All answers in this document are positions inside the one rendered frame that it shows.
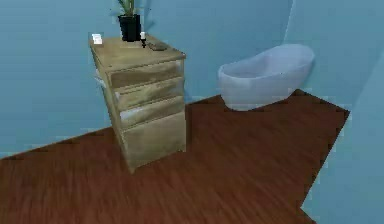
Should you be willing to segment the light wooden chest of drawers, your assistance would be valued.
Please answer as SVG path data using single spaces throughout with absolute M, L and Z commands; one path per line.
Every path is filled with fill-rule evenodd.
M 128 169 L 186 150 L 184 61 L 186 54 L 166 42 L 146 36 L 125 42 L 106 37 L 89 42 L 113 131 Z M 148 43 L 164 43 L 153 51 Z

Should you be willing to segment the white bathtub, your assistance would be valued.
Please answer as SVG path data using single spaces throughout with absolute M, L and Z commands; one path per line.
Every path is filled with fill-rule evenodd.
M 253 110 L 288 98 L 306 80 L 314 51 L 302 44 L 282 44 L 255 56 L 221 65 L 218 86 L 225 105 Z

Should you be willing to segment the house plant in black pot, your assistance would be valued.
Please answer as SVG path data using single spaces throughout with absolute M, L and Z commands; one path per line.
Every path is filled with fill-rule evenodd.
M 117 18 L 120 25 L 122 40 L 126 42 L 135 42 L 140 40 L 140 15 L 135 7 L 135 0 L 117 0 L 121 13 Z

